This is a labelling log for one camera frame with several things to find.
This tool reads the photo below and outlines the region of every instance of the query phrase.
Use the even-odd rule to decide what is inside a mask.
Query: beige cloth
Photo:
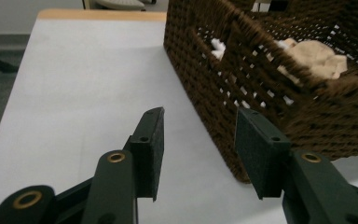
[[[336,55],[332,49],[319,41],[297,43],[289,38],[284,43],[288,46],[286,53],[298,64],[307,66],[316,77],[337,79],[341,73],[348,70],[347,57]]]

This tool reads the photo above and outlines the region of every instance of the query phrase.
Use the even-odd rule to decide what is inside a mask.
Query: screw hole
[[[124,155],[123,153],[113,153],[107,157],[107,160],[110,162],[120,162],[124,161],[125,158],[126,155]]]
[[[31,190],[17,197],[16,200],[14,200],[13,202],[13,207],[15,209],[28,208],[39,202],[41,198],[42,198],[42,193],[40,191]]]
[[[306,161],[310,161],[310,162],[321,162],[321,158],[318,157],[315,154],[312,153],[304,153],[301,155],[301,157],[306,160]]]

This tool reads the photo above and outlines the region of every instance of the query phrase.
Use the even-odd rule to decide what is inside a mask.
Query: white tissue
[[[225,54],[226,45],[216,38],[211,40],[211,44],[214,47],[214,50],[212,50],[212,54],[214,55],[214,57],[216,57],[216,59],[222,61],[223,55]]]
[[[278,47],[280,47],[281,49],[289,49],[289,46],[282,40],[280,41],[276,41],[275,43],[278,45]]]

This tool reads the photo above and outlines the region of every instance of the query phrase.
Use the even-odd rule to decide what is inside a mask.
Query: brown wicker basket
[[[293,142],[331,160],[358,155],[358,0],[292,0],[284,12],[251,12],[246,0],[170,0],[164,47],[187,95],[236,178],[238,106],[261,112]],[[313,39],[348,56],[339,79],[310,74],[274,40]],[[227,48],[221,61],[211,40]],[[283,65],[300,80],[277,70]]]

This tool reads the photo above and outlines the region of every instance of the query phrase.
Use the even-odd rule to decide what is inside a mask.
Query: white table
[[[162,47],[164,18],[39,14],[0,124],[0,202],[27,186],[58,194],[92,177],[146,110],[164,106],[158,199],[139,200],[140,223],[285,223],[282,199],[258,201],[224,164]],[[358,186],[358,157],[336,165]]]

